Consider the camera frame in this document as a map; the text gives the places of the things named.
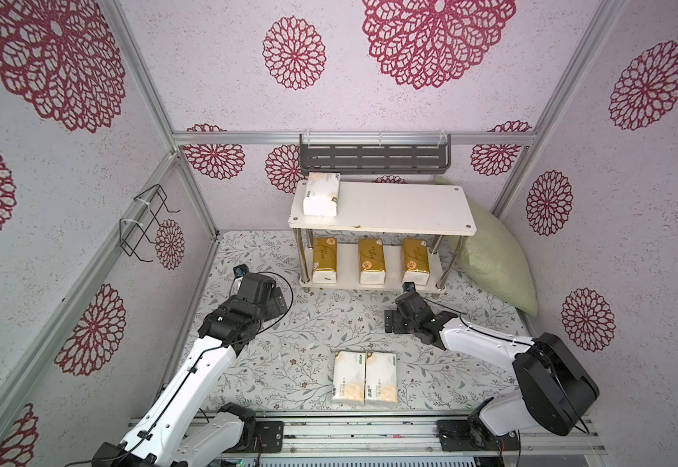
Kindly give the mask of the gold tissue pack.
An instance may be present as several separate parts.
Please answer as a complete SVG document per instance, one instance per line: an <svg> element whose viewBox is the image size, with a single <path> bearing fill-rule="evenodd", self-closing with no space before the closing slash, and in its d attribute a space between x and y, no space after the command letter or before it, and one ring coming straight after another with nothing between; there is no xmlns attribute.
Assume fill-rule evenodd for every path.
<svg viewBox="0 0 678 467"><path fill-rule="evenodd" d="M317 237L314 241L312 281L335 284L338 280L337 239Z"/></svg>
<svg viewBox="0 0 678 467"><path fill-rule="evenodd" d="M430 280L430 256L424 239L403 239L401 245L402 281L426 286Z"/></svg>
<svg viewBox="0 0 678 467"><path fill-rule="evenodd" d="M360 239L358 254L360 254L360 284L384 284L387 268L382 239Z"/></svg>

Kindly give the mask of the white tissue pack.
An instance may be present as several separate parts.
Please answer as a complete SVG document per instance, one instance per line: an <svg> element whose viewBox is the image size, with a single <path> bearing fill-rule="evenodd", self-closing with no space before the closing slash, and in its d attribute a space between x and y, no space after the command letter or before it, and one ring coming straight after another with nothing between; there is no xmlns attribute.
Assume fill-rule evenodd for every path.
<svg viewBox="0 0 678 467"><path fill-rule="evenodd" d="M368 352L365 364L365 402L395 405L397 388L397 356L388 352Z"/></svg>
<svg viewBox="0 0 678 467"><path fill-rule="evenodd" d="M338 213L340 174L311 172L308 175L302 202L307 216L335 217Z"/></svg>
<svg viewBox="0 0 678 467"><path fill-rule="evenodd" d="M365 354L339 351L334 359L333 404L363 404L365 399Z"/></svg>

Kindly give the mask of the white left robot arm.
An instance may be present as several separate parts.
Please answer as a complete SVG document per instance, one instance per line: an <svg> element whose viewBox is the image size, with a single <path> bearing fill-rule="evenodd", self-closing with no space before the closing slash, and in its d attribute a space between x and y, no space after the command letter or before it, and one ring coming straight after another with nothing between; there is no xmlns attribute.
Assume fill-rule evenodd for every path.
<svg viewBox="0 0 678 467"><path fill-rule="evenodd" d="M228 451L263 452L255 412L234 403L187 434L221 375L266 321L278 322L292 306L280 288L284 276L238 270L237 291L206 315L181 369L120 442L101 445L92 466L207 466Z"/></svg>

